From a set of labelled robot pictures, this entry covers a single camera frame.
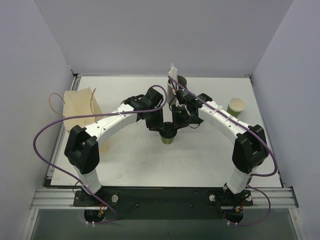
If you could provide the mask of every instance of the black mounting plate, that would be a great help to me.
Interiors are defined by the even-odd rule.
[[[242,202],[227,200],[222,187],[107,187],[97,193],[101,199],[113,207],[119,214],[118,219],[126,220],[210,220],[221,219],[211,194],[221,207],[240,206]],[[75,192],[74,207],[99,207],[100,202],[78,190]],[[245,206],[253,202],[246,200]],[[105,219],[114,219],[114,214],[107,210]]]

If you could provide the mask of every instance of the gray wall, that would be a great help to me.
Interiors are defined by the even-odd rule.
[[[293,2],[253,74],[253,88],[304,229],[309,239],[319,239],[319,0]]]
[[[70,88],[72,73],[32,0],[0,3],[0,239],[20,239],[36,187],[46,166],[36,157],[37,131],[58,116],[52,92]],[[54,100],[57,109],[62,104]],[[49,158],[59,126],[39,141]]]
[[[75,73],[252,74],[292,0],[35,0]]]

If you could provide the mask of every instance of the green paper cup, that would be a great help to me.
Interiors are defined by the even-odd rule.
[[[164,144],[172,144],[172,142],[175,140],[175,138],[164,138],[164,137],[161,137],[161,141],[164,143]]]
[[[246,108],[246,103],[240,98],[232,98],[229,102],[227,113],[234,117],[238,117],[239,114]]]

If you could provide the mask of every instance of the cable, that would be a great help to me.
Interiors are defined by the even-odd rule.
[[[169,80],[171,82],[176,83],[181,89],[184,89],[185,91],[187,91],[191,96],[195,97],[196,99],[198,99],[200,102],[202,102],[204,105],[206,105],[208,108],[216,111],[216,108],[209,105],[208,103],[206,103],[205,101],[203,101],[201,99],[201,97],[196,96],[194,93],[192,93],[191,91],[189,91],[187,88],[185,88],[184,86],[182,86],[180,83],[178,83],[176,80],[174,80],[172,77],[168,76]],[[224,114],[222,111],[217,110],[217,112],[222,115],[223,117],[225,117],[226,119],[228,119],[228,116],[226,114]],[[274,155],[274,153],[271,151],[271,149],[268,147],[268,145],[256,134],[254,133],[252,130],[250,130],[249,128],[243,126],[242,124],[238,123],[237,121],[229,118],[228,119],[230,122],[238,125],[239,127],[241,127],[242,129],[246,130],[247,132],[251,133],[269,152],[270,156],[272,157],[273,160],[273,164],[274,164],[274,170],[271,173],[268,174],[257,174],[257,173],[253,173],[251,174],[251,176],[257,176],[257,177],[270,177],[275,175],[278,172],[278,164],[277,164],[277,160],[276,160],[276,156]]]
[[[197,129],[198,127],[200,127],[200,123],[196,127],[193,127],[193,126],[190,126],[190,125],[189,125],[189,127],[192,128],[192,129]]]
[[[79,181],[77,181],[76,183],[75,183],[75,185],[73,185],[73,187],[72,187],[72,192],[73,192],[73,194],[74,195],[76,195],[76,193],[75,193],[75,187],[76,187],[76,185],[79,183]]]
[[[177,91],[177,87],[175,87],[175,85],[174,85],[174,83],[171,81],[171,85],[172,85],[172,87],[173,87],[173,90],[174,91]]]
[[[232,221],[229,221],[229,220],[228,220],[229,223],[231,223],[232,225],[237,225],[237,226],[240,226],[240,227],[249,227],[249,226],[253,226],[253,225],[259,224],[259,223],[265,221],[265,220],[269,217],[269,214],[270,214],[270,212],[271,212],[271,202],[270,202],[270,198],[269,198],[269,197],[267,196],[267,194],[265,194],[262,190],[260,190],[260,189],[258,189],[258,188],[256,188],[256,187],[253,187],[253,186],[248,185],[248,188],[249,188],[249,189],[256,190],[257,192],[259,192],[259,193],[261,193],[261,194],[263,194],[263,195],[265,196],[266,200],[268,201],[268,211],[267,211],[266,215],[265,215],[263,218],[261,218],[260,220],[254,221],[254,222],[250,222],[250,223],[237,223],[237,224],[236,224],[235,222],[232,222]]]
[[[169,102],[169,110],[170,110],[170,112],[172,112],[171,104],[175,100],[175,98],[176,98],[176,95],[174,95],[173,98],[171,99],[171,101]]]
[[[151,88],[161,88],[164,92],[164,95],[165,95],[165,100],[163,102],[163,104],[157,108],[154,108],[154,109],[150,109],[150,110],[137,110],[137,111],[124,111],[124,112],[121,112],[121,114],[143,114],[143,113],[152,113],[152,112],[155,112],[155,111],[158,111],[160,109],[162,109],[166,103],[167,103],[167,100],[168,100],[168,95],[167,95],[167,92],[166,90],[160,86],[160,85],[153,85],[151,86]],[[61,123],[63,121],[66,121],[66,120],[69,120],[69,119],[80,119],[80,118],[91,118],[91,117],[106,117],[106,116],[117,116],[119,115],[119,112],[111,112],[111,113],[101,113],[101,114],[90,114],[90,115],[77,115],[77,116],[69,116],[69,117],[65,117],[65,118],[61,118],[61,119],[58,119],[58,120],[55,120],[51,123],[49,123],[48,125],[44,126],[42,129],[39,130],[39,132],[35,135],[34,139],[33,139],[33,150],[35,152],[35,154],[43,161],[45,162],[46,164],[50,165],[51,167],[54,167],[56,169],[58,169],[59,171],[65,173],[65,174],[68,174],[69,176],[73,177],[74,179],[76,179],[77,181],[79,181],[79,183],[81,184],[82,188],[85,189],[90,195],[92,195],[94,198],[96,198],[97,200],[99,200],[99,202],[103,203],[105,206],[107,206],[116,216],[118,216],[117,212],[108,204],[106,203],[105,201],[103,201],[100,197],[98,197],[97,195],[95,195],[92,191],[90,191],[89,188],[87,188],[87,186],[84,185],[84,183],[75,175],[73,175],[71,172],[67,171],[67,170],[64,170],[63,168],[55,165],[54,163],[50,162],[49,160],[45,159],[38,151],[37,149],[37,139],[38,137],[40,136],[40,134],[45,131],[47,128],[57,124],[57,123]],[[104,220],[104,221],[101,221],[101,222],[97,222],[95,224],[105,224],[105,223],[110,223],[110,222],[114,222],[116,221],[117,218],[115,219],[110,219],[110,220]]]
[[[240,210],[242,210],[242,209],[244,208],[244,205],[245,205],[245,201],[243,201],[242,204],[241,204],[241,206],[240,206],[237,210],[235,210],[235,211],[236,211],[236,212],[239,212]]]

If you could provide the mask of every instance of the metal frame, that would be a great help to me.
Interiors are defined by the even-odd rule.
[[[81,75],[74,77],[71,90],[78,90],[81,80]],[[66,130],[62,124],[59,130],[58,138],[54,146],[54,151],[51,157],[51,162],[56,163],[58,152],[62,145],[62,140]],[[49,167],[47,172],[47,180],[52,179],[54,168]],[[292,223],[298,240],[306,240],[301,218],[298,212],[298,203],[293,188],[261,188],[271,201],[272,209],[289,209]],[[252,195],[253,206],[247,206],[246,209],[266,209],[268,208],[267,199],[259,192],[250,190]],[[22,240],[30,239],[36,223],[39,210],[42,209],[56,209],[56,210],[97,210],[99,207],[74,207],[74,193],[71,188],[39,188],[36,189],[31,203],[29,215],[24,226]]]
[[[262,188],[263,192],[270,198],[273,209],[295,209],[298,207],[296,196],[292,188]],[[253,206],[246,206],[251,209],[266,209],[268,201],[261,193],[250,190],[252,195]],[[35,191],[30,209],[85,209],[96,210],[99,207],[74,207],[75,194],[72,189],[59,188],[39,188]]]

